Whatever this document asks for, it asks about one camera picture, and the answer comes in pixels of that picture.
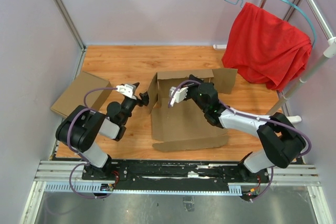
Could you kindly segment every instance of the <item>wooden platform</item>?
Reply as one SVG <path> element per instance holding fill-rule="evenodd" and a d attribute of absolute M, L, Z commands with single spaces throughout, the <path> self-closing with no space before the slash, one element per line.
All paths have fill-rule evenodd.
<path fill-rule="evenodd" d="M 153 75 L 163 70 L 203 69 L 222 67 L 223 51 L 196 46 L 90 46 L 82 70 L 110 80 L 113 86 L 140 82 L 138 92 L 146 91 Z M 246 112 L 265 114 L 277 101 L 277 94 L 263 84 L 250 84 L 237 76 L 231 95 L 220 95 L 230 106 Z M 112 92 L 102 107 L 111 101 L 122 101 Z M 236 130 L 229 130 L 229 142 L 220 148 L 162 153 L 153 149 L 151 118 L 144 108 L 135 108 L 127 122 L 127 131 L 119 142 L 98 136 L 96 141 L 112 158 L 240 160 L 247 153 L 261 148 L 259 139 Z M 57 157 L 73 157 L 63 145 Z"/>

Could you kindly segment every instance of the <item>gray wall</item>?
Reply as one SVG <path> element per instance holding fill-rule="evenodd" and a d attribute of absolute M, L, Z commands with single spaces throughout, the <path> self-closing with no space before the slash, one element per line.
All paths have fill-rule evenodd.
<path fill-rule="evenodd" d="M 0 6 L 0 222 L 18 223 L 38 163 L 55 143 L 60 118 L 49 107 L 80 52 L 53 0 Z"/>
<path fill-rule="evenodd" d="M 87 44 L 224 43 L 240 11 L 223 0 L 63 1 Z"/>
<path fill-rule="evenodd" d="M 336 5 L 335 0 L 317 0 L 325 13 L 332 28 L 336 30 Z M 327 48 L 327 40 L 314 19 L 306 1 L 300 7 L 314 21 L 318 33 L 317 44 L 310 58 L 310 65 L 314 63 Z M 303 31 L 310 33 L 307 23 L 295 14 L 293 24 Z M 302 88 L 290 99 L 289 106 L 293 114 L 302 116 L 303 122 L 298 127 L 311 137 L 313 148 L 307 161 L 315 164 L 323 185 L 328 205 L 336 220 L 336 59 L 330 59 Z"/>

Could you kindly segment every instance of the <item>cardboard box flap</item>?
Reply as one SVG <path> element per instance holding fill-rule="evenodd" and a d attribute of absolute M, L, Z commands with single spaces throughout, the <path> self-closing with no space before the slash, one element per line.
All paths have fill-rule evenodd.
<path fill-rule="evenodd" d="M 168 99 L 163 99 L 163 104 L 168 104 Z M 172 108 L 163 105 L 152 110 L 152 137 L 159 141 L 216 137 L 226 132 L 226 129 L 211 126 L 192 100 Z"/>
<path fill-rule="evenodd" d="M 88 91 L 111 86 L 111 83 L 107 80 L 87 72 L 81 72 L 51 106 L 51 110 L 66 118 L 78 105 L 84 105 L 84 95 Z M 99 110 L 110 93 L 111 90 L 99 90 L 89 94 L 87 96 L 88 107 Z"/>
<path fill-rule="evenodd" d="M 157 85 L 157 73 L 154 75 L 151 83 L 149 84 L 147 93 L 149 96 L 149 104 L 148 104 L 148 108 L 149 111 L 151 112 L 153 107 L 155 106 L 156 102 L 158 101 L 158 85 Z"/>
<path fill-rule="evenodd" d="M 229 139 L 228 135 L 222 135 L 200 139 L 171 141 L 164 143 L 155 143 L 153 144 L 153 148 L 160 152 L 178 152 L 185 150 L 216 148 L 227 144 L 228 139 Z"/>
<path fill-rule="evenodd" d="M 218 68 L 213 69 L 214 78 L 211 80 L 218 93 L 231 94 L 236 82 L 237 69 Z"/>
<path fill-rule="evenodd" d="M 194 76 L 204 79 L 212 78 L 214 74 L 212 69 L 192 69 L 192 70 L 180 70 L 180 71 L 164 71 L 158 72 L 158 80 L 167 80 L 167 79 L 181 79 L 189 78 L 189 75 L 193 74 Z"/>

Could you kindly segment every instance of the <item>plastic hanger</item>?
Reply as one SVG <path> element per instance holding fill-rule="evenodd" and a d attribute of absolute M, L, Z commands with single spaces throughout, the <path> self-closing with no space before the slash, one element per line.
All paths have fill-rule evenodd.
<path fill-rule="evenodd" d="M 230 4 L 233 4 L 233 5 L 237 5 L 239 2 L 240 2 L 240 7 L 242 8 L 243 5 L 244 5 L 244 0 L 237 0 L 235 3 L 230 1 L 230 0 L 225 0 L 226 2 L 230 3 Z M 301 10 L 298 6 L 296 6 L 295 4 L 293 4 L 292 2 L 289 2 L 288 0 L 281 0 L 283 2 L 285 2 L 286 4 L 289 4 L 291 7 L 295 8 L 299 13 L 302 14 L 302 16 L 306 19 L 306 21 L 308 22 L 310 28 L 311 28 L 311 31 L 313 32 L 313 37 L 314 37 L 314 41 L 312 43 L 312 46 L 314 48 L 315 46 L 315 42 L 316 42 L 316 31 L 315 31 L 315 28 L 313 26 L 313 23 L 311 22 L 311 20 L 308 18 L 307 14 L 304 13 L 303 10 Z"/>

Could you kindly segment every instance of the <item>purple cable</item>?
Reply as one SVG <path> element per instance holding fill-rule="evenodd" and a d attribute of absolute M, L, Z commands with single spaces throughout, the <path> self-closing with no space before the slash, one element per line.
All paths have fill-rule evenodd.
<path fill-rule="evenodd" d="M 271 167 L 271 177 L 269 179 L 269 182 L 268 182 L 268 185 L 266 186 L 266 188 L 257 196 L 255 197 L 252 201 L 252 203 L 256 200 L 256 199 L 259 199 L 263 194 L 265 194 L 265 192 L 269 189 L 269 187 L 271 186 L 272 184 L 272 181 L 273 181 L 273 175 L 274 175 L 274 169 L 273 169 L 273 166 Z"/>
<path fill-rule="evenodd" d="M 86 97 L 91 94 L 92 92 L 95 92 L 95 91 L 99 91 L 99 90 L 117 90 L 117 88 L 113 88 L 113 87 L 108 87 L 108 88 L 96 88 L 96 89 L 92 89 L 90 90 L 89 92 L 87 92 L 85 95 L 84 95 L 84 106 L 85 107 L 89 107 L 86 103 Z"/>
<path fill-rule="evenodd" d="M 224 102 L 222 101 L 219 101 L 227 110 L 229 110 L 230 112 L 232 113 L 235 113 L 228 105 L 226 105 Z M 242 113 L 239 113 L 239 112 L 236 112 L 235 114 L 237 115 L 241 115 L 241 116 L 244 116 L 246 118 L 250 118 L 250 119 L 257 119 L 257 120 L 260 120 L 260 121 L 264 121 L 264 122 L 268 122 L 268 123 L 272 123 L 272 124 L 276 124 L 276 125 L 279 125 L 279 126 L 282 126 L 284 128 L 287 128 L 291 131 L 294 131 L 296 133 L 298 133 L 299 135 L 303 136 L 303 138 L 306 140 L 307 144 L 308 144 L 308 147 L 307 147 L 307 150 L 305 150 L 304 152 L 300 153 L 298 155 L 298 157 L 302 157 L 304 155 L 306 155 L 307 153 L 310 152 L 311 150 L 311 141 L 310 139 L 308 138 L 307 135 L 305 135 L 302 131 L 292 127 L 292 126 L 289 126 L 289 125 L 286 125 L 284 123 L 280 123 L 280 122 L 277 122 L 277 121 L 274 121 L 274 120 L 271 120 L 271 119 L 266 119 L 266 118 L 259 118 L 257 116 L 253 116 L 253 115 L 246 115 L 246 114 L 242 114 Z"/>
<path fill-rule="evenodd" d="M 77 169 L 77 167 L 81 166 L 81 165 L 90 165 L 90 162 L 76 149 L 72 148 L 71 146 L 71 142 L 70 142 L 70 138 L 71 138 L 71 132 L 72 132 L 72 129 L 74 128 L 73 126 L 75 125 L 75 122 L 78 120 L 78 118 L 86 111 L 90 111 L 92 109 L 89 109 L 88 108 L 88 105 L 86 103 L 86 98 L 87 96 L 92 93 L 92 92 L 95 92 L 95 91 L 98 91 L 98 90 L 116 90 L 116 88 L 97 88 L 97 89 L 92 89 L 90 90 L 89 92 L 87 92 L 85 95 L 84 95 L 84 105 L 86 106 L 85 109 L 82 109 L 81 111 L 78 112 L 78 114 L 73 118 L 72 122 L 70 123 L 70 126 L 69 126 L 69 130 L 68 130 L 68 134 L 67 134 L 67 145 L 69 147 L 69 149 L 71 151 L 73 151 L 74 153 L 78 154 L 85 162 L 87 163 L 81 163 L 81 164 L 78 164 L 76 165 L 73 170 L 71 171 L 70 173 L 70 177 L 69 177 L 69 185 L 70 185 L 70 188 L 71 190 L 77 194 L 78 196 L 82 197 L 82 198 L 85 198 L 85 199 L 104 199 L 104 198 L 107 198 L 108 196 L 110 196 L 110 194 L 107 194 L 106 196 L 97 196 L 97 197 L 90 197 L 90 196 L 86 196 L 86 195 L 83 195 L 83 194 L 80 194 L 79 192 L 77 192 L 75 190 L 75 188 L 73 187 L 72 183 L 71 183 L 71 178 L 72 178 L 72 175 L 74 173 L 74 171 Z"/>
<path fill-rule="evenodd" d="M 174 92 L 172 93 L 170 99 L 169 99 L 169 103 L 168 103 L 168 108 L 170 108 L 170 103 L 174 97 L 174 95 L 176 94 L 177 90 L 180 89 L 183 85 L 187 84 L 187 83 L 195 83 L 195 84 L 201 84 L 200 82 L 198 81 L 194 81 L 194 80 L 186 80 L 186 81 L 183 81 L 181 82 L 177 87 L 176 89 L 174 90 Z M 306 154 L 308 154 L 311 150 L 311 141 L 310 139 L 308 138 L 307 135 L 305 135 L 303 132 L 301 132 L 300 130 L 292 127 L 292 126 L 289 126 L 289 125 L 286 125 L 284 123 L 280 123 L 280 122 L 277 122 L 277 121 L 274 121 L 274 120 L 271 120 L 271 119 L 265 119 L 265 118 L 259 118 L 258 116 L 253 116 L 253 115 L 247 115 L 247 114 L 242 114 L 242 113 L 239 113 L 239 112 L 234 112 L 233 109 L 231 109 L 228 105 L 226 105 L 224 102 L 222 102 L 221 100 L 219 101 L 228 111 L 230 111 L 231 113 L 234 113 L 234 114 L 237 114 L 237 115 L 240 115 L 240 116 L 244 116 L 246 118 L 250 118 L 250 119 L 257 119 L 257 120 L 260 120 L 260 121 L 264 121 L 264 122 L 269 122 L 269 123 L 272 123 L 272 124 L 275 124 L 275 125 L 279 125 L 279 126 L 282 126 L 284 128 L 287 128 L 289 130 L 292 130 L 296 133 L 298 133 L 299 135 L 303 136 L 303 138 L 306 140 L 307 144 L 308 144 L 308 147 L 307 149 L 303 152 L 303 153 L 300 153 L 298 155 L 298 157 L 302 157 Z"/>
<path fill-rule="evenodd" d="M 70 185 L 71 190 L 72 190 L 75 194 L 77 194 L 78 196 L 80 196 L 80 197 L 82 197 L 82 198 L 84 198 L 84 199 L 105 199 L 105 198 L 109 197 L 110 194 L 107 194 L 107 195 L 105 195 L 105 196 L 94 196 L 94 197 L 92 197 L 92 196 L 86 196 L 86 195 L 84 195 L 84 194 L 80 194 L 79 192 L 77 192 L 77 191 L 75 190 L 75 188 L 73 187 L 73 185 L 72 185 L 72 183 L 71 183 L 71 179 L 72 179 L 72 175 L 73 175 L 73 173 L 75 172 L 75 170 L 76 170 L 79 166 L 81 166 L 81 165 L 88 165 L 88 164 L 87 164 L 87 163 L 80 163 L 80 164 L 76 165 L 76 166 L 72 169 L 72 171 L 71 171 L 71 173 L 70 173 L 70 176 L 69 176 L 69 185 Z"/>
<path fill-rule="evenodd" d="M 89 163 L 89 161 L 78 150 L 72 148 L 71 142 L 70 142 L 72 128 L 73 128 L 75 122 L 86 111 L 90 111 L 90 109 L 89 108 L 85 108 L 85 109 L 82 109 L 81 111 L 79 111 L 78 114 L 73 118 L 72 122 L 70 123 L 68 134 L 67 134 L 67 145 L 68 145 L 68 147 L 69 147 L 70 150 L 72 150 L 73 152 L 75 152 L 76 154 L 78 154 L 85 162 Z"/>
<path fill-rule="evenodd" d="M 180 89 L 183 85 L 187 84 L 187 83 L 194 83 L 194 84 L 201 84 L 198 81 L 194 81 L 194 80 L 186 80 L 186 81 L 182 81 L 177 87 L 176 89 L 173 91 L 172 95 L 170 96 L 169 102 L 168 102 L 168 108 L 170 108 L 170 103 L 174 97 L 174 95 L 176 94 L 177 90 Z"/>

